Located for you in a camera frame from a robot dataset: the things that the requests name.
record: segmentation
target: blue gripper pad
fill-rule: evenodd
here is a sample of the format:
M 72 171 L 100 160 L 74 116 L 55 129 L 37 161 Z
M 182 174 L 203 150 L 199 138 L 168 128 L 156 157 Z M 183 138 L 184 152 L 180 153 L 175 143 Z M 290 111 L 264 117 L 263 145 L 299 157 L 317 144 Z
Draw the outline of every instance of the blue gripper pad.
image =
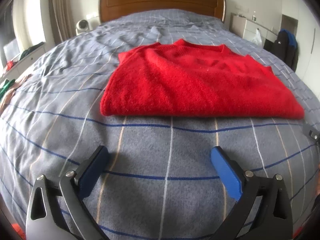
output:
M 85 197 L 89 197 L 99 176 L 105 169 L 110 155 L 106 147 L 99 146 L 92 156 L 84 161 L 84 167 L 87 166 L 85 171 L 81 172 L 81 177 L 79 178 L 79 199 L 84 199 Z
M 242 195 L 241 180 L 228 163 L 229 158 L 218 146 L 211 150 L 211 162 L 231 198 L 239 200 Z

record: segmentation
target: gray plaid bedsheet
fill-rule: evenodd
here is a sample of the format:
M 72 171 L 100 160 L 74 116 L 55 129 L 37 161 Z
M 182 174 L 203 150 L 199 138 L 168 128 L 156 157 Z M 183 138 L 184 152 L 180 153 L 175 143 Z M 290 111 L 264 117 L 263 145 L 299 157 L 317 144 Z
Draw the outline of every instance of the gray plaid bedsheet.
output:
M 176 9 L 122 17 L 43 55 L 0 116 L 0 192 L 22 227 L 36 176 L 76 169 L 99 145 L 112 159 L 84 202 L 110 239 L 199 240 L 214 233 L 235 204 L 210 162 L 215 145 L 256 175 L 282 174 L 294 229 L 305 221 L 315 199 L 319 149 L 302 134 L 303 120 L 100 114 L 119 52 L 181 38 L 224 43 L 271 65 L 304 107 L 305 120 L 320 129 L 320 103 L 297 75 L 277 57 L 230 33 L 220 20 Z M 250 228 L 258 202 L 242 233 Z

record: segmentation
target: metal screw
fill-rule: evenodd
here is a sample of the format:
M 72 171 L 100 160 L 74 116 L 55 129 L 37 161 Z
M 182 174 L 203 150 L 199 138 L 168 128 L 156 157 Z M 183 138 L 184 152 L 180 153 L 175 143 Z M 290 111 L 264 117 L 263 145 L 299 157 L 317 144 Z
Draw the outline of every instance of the metal screw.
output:
M 282 178 L 282 176 L 280 174 L 276 174 L 276 179 L 277 180 L 282 180 L 283 178 Z
M 67 177 L 72 177 L 75 174 L 74 171 L 67 171 L 66 176 Z
M 44 175 L 43 174 L 40 174 L 38 177 L 37 177 L 37 180 L 41 180 L 44 178 Z
M 245 175 L 249 178 L 253 177 L 253 172 L 252 171 L 246 171 Z

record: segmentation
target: plastic bag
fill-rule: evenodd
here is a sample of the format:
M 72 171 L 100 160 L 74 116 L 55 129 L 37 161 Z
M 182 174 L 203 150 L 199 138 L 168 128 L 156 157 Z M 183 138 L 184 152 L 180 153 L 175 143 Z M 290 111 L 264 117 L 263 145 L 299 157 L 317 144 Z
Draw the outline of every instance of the plastic bag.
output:
M 251 40 L 252 43 L 257 44 L 259 47 L 262 47 L 262 38 L 259 29 L 256 31 L 255 37 Z

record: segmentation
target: wooden headboard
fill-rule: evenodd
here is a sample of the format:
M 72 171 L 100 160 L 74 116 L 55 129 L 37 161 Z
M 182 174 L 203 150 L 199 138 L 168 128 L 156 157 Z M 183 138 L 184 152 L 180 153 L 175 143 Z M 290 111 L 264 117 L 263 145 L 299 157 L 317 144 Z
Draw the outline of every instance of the wooden headboard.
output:
M 214 16 L 222 22 L 226 16 L 226 0 L 99 0 L 99 17 L 106 22 L 135 12 L 171 8 Z

